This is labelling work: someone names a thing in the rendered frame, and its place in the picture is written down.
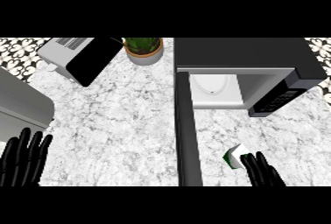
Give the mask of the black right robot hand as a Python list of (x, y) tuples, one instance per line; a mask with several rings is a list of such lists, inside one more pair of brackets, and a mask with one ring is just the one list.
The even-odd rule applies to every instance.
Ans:
[(247, 170), (253, 186), (284, 187), (285, 182), (278, 174), (276, 169), (268, 164), (265, 154), (257, 151), (256, 154), (241, 155), (241, 162)]

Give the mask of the potted green plant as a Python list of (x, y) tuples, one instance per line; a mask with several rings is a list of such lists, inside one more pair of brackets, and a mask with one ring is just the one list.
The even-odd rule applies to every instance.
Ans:
[(124, 38), (129, 60), (139, 66), (155, 64), (163, 56), (163, 38)]

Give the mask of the dark grey microwave door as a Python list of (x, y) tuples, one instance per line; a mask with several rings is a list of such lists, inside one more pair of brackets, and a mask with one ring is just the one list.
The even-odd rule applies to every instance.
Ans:
[(189, 73), (175, 74), (175, 129), (179, 186), (203, 186)]

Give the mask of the white and green milk carton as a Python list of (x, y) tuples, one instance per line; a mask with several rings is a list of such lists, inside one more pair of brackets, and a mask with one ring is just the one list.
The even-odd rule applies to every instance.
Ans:
[(240, 143), (235, 145), (223, 155), (223, 160), (226, 164), (231, 166), (232, 169), (244, 168), (244, 164), (241, 162), (241, 156), (247, 156), (250, 153), (248, 149), (245, 148), (244, 144)]

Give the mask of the black microwave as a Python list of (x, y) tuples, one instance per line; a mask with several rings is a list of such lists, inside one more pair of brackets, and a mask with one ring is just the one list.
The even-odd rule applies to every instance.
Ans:
[(327, 79), (303, 38), (176, 38), (173, 52), (195, 109), (266, 117)]

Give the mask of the grey appliance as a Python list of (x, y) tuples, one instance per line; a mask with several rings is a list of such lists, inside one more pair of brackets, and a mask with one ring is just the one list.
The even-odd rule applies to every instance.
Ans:
[(0, 67), (0, 142), (24, 128), (44, 131), (55, 116), (55, 103)]

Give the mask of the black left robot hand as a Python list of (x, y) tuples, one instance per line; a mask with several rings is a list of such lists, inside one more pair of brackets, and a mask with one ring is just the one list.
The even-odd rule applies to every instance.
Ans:
[(39, 186), (47, 161), (47, 148), (53, 136), (24, 128), (21, 135), (9, 139), (0, 157), (0, 186)]

